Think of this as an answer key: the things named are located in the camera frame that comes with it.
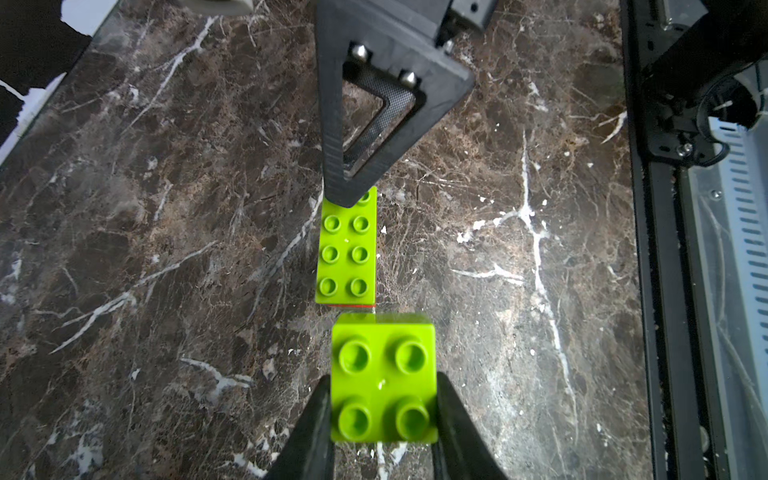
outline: screw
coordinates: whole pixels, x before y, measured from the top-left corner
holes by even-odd
[[[404,84],[408,88],[414,88],[416,86],[416,82],[419,81],[419,78],[416,77],[416,74],[412,71],[404,71],[400,75],[400,83]]]
[[[694,146],[690,142],[685,142],[682,145],[677,145],[675,151],[678,157],[687,157],[694,152]]]
[[[699,434],[701,436],[701,451],[706,453],[710,449],[710,433],[703,425],[699,425]]]
[[[368,48],[366,48],[365,45],[354,45],[352,47],[351,53],[354,58],[360,60],[362,63],[366,63],[368,61],[368,57],[370,56]]]

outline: metal bolt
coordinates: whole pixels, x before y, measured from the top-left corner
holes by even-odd
[[[352,56],[357,60],[360,60],[362,63],[366,63],[368,61],[368,57],[370,56],[370,52],[368,52],[368,48],[366,48],[365,45],[354,45],[350,53],[352,53]]]
[[[694,152],[694,146],[690,142],[685,142],[682,145],[677,145],[675,151],[677,152],[677,156],[687,157]]]
[[[416,77],[416,74],[412,71],[404,71],[400,75],[400,83],[404,84],[408,88],[414,88],[416,86],[416,82],[419,81],[419,78]]]

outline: metal bracket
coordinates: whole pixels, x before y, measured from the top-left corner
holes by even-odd
[[[351,207],[474,85],[445,53],[463,28],[487,26],[495,0],[319,0],[315,36],[323,129],[323,179],[329,201]],[[384,101],[343,149],[342,80]],[[367,159],[361,158],[407,104],[412,108]],[[365,163],[353,170],[360,159]]]
[[[650,19],[641,26],[638,46],[641,61],[648,68],[645,71],[648,78],[659,75],[651,72],[650,66],[686,30],[684,25],[659,24]],[[727,154],[727,145],[715,147],[716,141],[709,138],[706,122],[701,128],[701,103],[693,102],[690,106],[686,101],[666,98],[653,88],[647,88],[643,103],[641,118],[646,124],[644,131],[647,134],[647,149],[659,161],[679,167],[707,166],[715,164]]]

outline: green lego brick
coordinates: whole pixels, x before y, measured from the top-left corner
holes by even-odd
[[[352,208],[323,199],[315,301],[376,304],[376,187]]]
[[[435,327],[425,316],[344,313],[332,344],[334,442],[437,442]]]

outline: marble surface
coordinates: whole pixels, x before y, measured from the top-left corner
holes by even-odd
[[[618,17],[500,2],[454,51],[476,89],[379,182],[378,310],[434,320],[510,478],[651,476]],[[0,167],[0,478],[279,454],[337,314],[312,19],[124,0]],[[336,477],[431,478],[430,453],[340,446]]]

